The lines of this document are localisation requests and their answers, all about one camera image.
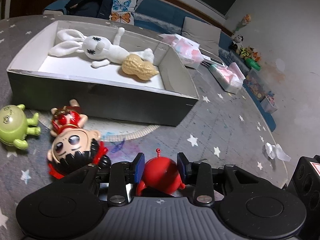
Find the grey white cardboard box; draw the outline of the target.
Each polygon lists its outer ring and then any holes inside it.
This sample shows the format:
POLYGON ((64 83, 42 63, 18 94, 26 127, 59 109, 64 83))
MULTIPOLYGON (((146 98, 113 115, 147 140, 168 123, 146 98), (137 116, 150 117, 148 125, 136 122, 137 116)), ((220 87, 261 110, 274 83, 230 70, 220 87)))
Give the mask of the grey white cardboard box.
POLYGON ((120 45, 128 51, 149 48, 158 74, 149 81, 127 75, 118 64, 93 68, 88 57, 48 54, 62 29, 86 36, 114 38, 114 26, 79 21, 55 21, 42 28, 12 59, 7 74, 16 103, 49 110, 76 99, 88 116, 177 126, 199 100, 196 86, 171 46, 131 28, 120 45))

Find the red round robot toy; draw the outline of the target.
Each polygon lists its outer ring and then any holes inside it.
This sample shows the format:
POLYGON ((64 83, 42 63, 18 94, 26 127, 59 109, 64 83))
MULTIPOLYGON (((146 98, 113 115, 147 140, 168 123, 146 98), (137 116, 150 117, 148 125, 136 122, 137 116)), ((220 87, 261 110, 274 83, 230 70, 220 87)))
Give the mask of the red round robot toy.
POLYGON ((136 188, 137 196, 141 196, 147 187, 166 194, 185 189, 177 164, 170 158, 162 157, 160 148, 156 149, 156 153, 156 157, 145 163, 142 178, 136 188))

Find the green one-eyed monster toy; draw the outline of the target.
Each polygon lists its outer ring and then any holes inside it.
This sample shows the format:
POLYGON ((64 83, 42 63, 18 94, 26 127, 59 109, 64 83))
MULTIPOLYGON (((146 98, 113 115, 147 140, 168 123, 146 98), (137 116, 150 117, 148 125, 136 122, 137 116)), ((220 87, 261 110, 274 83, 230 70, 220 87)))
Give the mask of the green one-eyed monster toy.
POLYGON ((7 146, 15 147, 19 150, 26 150, 28 142, 27 135, 40 135, 41 128, 38 126, 39 113, 35 113, 32 118, 27 118, 25 105, 7 105, 1 108, 1 142, 7 146))

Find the panda plush toy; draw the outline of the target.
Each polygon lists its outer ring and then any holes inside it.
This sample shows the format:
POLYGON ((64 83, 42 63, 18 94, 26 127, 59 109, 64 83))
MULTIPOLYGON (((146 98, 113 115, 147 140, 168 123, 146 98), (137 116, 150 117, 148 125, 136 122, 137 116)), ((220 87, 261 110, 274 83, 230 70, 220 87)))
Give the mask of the panda plush toy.
POLYGON ((236 52, 237 54, 240 54, 240 50, 243 48, 243 45, 242 45, 243 40, 244 40, 244 37, 242 35, 234 36, 228 49, 236 52))

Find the orange flower doll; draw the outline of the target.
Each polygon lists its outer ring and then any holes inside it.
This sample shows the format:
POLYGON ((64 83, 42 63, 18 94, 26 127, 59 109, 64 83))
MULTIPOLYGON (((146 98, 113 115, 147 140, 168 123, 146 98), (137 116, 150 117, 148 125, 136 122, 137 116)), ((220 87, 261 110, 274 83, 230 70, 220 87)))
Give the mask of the orange flower doll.
POLYGON ((245 27, 251 22, 251 15, 246 14, 240 22, 236 25, 235 31, 239 31, 241 28, 245 27))

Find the white plush rabbit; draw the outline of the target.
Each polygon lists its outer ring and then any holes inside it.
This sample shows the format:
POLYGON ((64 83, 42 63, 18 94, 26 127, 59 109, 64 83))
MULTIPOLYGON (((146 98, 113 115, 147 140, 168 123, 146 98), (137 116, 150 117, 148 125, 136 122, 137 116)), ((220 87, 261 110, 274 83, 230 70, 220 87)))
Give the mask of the white plush rabbit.
POLYGON ((102 36, 85 36, 75 29, 64 29, 57 32, 61 40, 48 51, 48 55, 63 57, 73 53, 83 53, 92 60, 91 66, 99 68, 110 63, 121 64, 131 53, 120 46, 125 29, 118 28, 114 40, 102 36))

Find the star patterned grey tablecloth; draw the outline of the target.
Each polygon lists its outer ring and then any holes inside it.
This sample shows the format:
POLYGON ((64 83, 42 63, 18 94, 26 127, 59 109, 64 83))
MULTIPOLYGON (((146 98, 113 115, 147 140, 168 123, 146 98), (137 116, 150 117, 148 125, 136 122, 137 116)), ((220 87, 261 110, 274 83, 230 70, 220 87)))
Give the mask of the star patterned grey tablecloth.
MULTIPOLYGON (((112 161, 132 160, 139 152, 146 159, 161 149, 172 159, 183 152, 192 161, 202 160, 213 167, 235 164, 282 187, 289 182, 285 164, 268 160, 262 153, 263 143, 274 141, 268 126, 253 100, 245 90, 237 95, 225 93, 211 73, 204 67, 190 69, 200 95, 199 101, 176 127, 161 126, 137 139, 110 140, 116 134, 127 134, 129 126, 116 128, 111 119, 89 118, 87 127, 101 132, 112 161)), ((50 183, 46 154, 51 136, 49 114, 42 115, 39 138, 30 138, 27 153, 1 147, 1 239, 21 239, 15 210, 27 194, 50 183)))

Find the green bowl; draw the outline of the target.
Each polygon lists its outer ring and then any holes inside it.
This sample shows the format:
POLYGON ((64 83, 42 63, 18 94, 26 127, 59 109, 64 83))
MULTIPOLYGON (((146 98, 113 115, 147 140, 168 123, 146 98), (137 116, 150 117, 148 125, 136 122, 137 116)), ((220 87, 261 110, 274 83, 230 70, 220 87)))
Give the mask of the green bowl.
POLYGON ((255 62, 253 59, 250 59, 249 57, 245 60, 246 66, 250 69, 255 69, 257 71, 261 70, 261 66, 255 62))

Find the dark blue backpack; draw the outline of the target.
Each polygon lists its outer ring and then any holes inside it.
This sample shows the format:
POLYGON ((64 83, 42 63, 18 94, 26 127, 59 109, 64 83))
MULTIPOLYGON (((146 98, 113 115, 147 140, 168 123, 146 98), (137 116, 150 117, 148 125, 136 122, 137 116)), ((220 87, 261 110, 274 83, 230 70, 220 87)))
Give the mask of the dark blue backpack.
POLYGON ((113 0, 70 0, 65 9, 67 15, 109 20, 113 0))

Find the crumpled white paper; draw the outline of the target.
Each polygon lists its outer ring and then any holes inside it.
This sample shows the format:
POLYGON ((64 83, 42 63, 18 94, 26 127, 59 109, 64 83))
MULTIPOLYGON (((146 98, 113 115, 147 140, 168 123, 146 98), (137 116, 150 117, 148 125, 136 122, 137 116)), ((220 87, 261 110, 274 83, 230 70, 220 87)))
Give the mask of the crumpled white paper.
POLYGON ((287 155, 279 144, 271 145, 269 142, 265 144, 265 150, 269 158, 289 162, 291 157, 287 155))

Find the blue sofa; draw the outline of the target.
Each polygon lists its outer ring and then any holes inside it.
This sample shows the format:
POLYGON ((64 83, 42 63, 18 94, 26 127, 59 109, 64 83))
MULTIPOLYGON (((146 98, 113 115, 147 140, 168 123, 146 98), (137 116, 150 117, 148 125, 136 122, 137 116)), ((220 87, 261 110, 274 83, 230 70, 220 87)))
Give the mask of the blue sofa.
POLYGON ((276 129, 274 118, 263 108, 265 94, 270 89, 263 84, 257 71, 248 68, 244 60, 229 49, 233 38, 222 31, 222 28, 208 24, 181 8, 161 0, 143 0, 132 13, 132 19, 137 27, 161 34, 184 35, 199 43, 200 48, 219 56, 224 63, 237 63, 246 77, 244 88, 252 97, 269 129, 272 132, 276 129))

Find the grey cushion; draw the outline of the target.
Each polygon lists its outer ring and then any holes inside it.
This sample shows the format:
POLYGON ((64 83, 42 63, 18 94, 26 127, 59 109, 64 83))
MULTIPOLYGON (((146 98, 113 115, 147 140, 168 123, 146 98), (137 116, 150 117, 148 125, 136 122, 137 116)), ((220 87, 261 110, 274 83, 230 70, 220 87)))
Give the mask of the grey cushion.
POLYGON ((220 28, 190 17, 184 18, 181 35, 198 43, 201 49, 216 56, 219 55, 220 34, 220 28))

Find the black haired doll figure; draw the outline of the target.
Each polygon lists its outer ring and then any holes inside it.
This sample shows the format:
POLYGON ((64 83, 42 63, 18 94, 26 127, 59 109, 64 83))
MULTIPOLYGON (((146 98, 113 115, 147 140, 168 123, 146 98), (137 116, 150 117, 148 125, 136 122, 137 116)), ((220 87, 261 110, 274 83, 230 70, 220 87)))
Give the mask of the black haired doll figure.
POLYGON ((50 133, 54 140, 47 159, 52 177, 61 179, 89 164, 97 165, 100 169, 111 166, 101 133, 84 129, 88 116, 82 113, 75 99, 70 100, 68 106, 52 108, 51 113, 50 133))

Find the clear plastic storage bin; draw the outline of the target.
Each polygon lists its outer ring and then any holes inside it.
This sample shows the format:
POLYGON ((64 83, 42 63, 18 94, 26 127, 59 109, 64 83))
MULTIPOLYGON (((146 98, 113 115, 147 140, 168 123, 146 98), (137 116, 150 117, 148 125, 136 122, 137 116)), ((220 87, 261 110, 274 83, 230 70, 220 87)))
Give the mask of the clear plastic storage bin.
POLYGON ((271 90, 267 83, 259 76, 259 72, 254 68, 247 73, 244 83, 259 102, 263 101, 271 90))

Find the beige peanut toy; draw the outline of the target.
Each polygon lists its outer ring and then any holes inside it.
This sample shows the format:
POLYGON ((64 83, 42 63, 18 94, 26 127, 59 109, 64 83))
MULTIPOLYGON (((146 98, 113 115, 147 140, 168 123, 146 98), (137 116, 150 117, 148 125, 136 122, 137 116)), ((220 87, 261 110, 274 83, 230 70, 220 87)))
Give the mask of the beige peanut toy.
POLYGON ((148 81, 159 74, 159 71, 149 61, 143 61, 138 55, 130 54, 121 64, 122 71, 127 75, 135 75, 148 81))

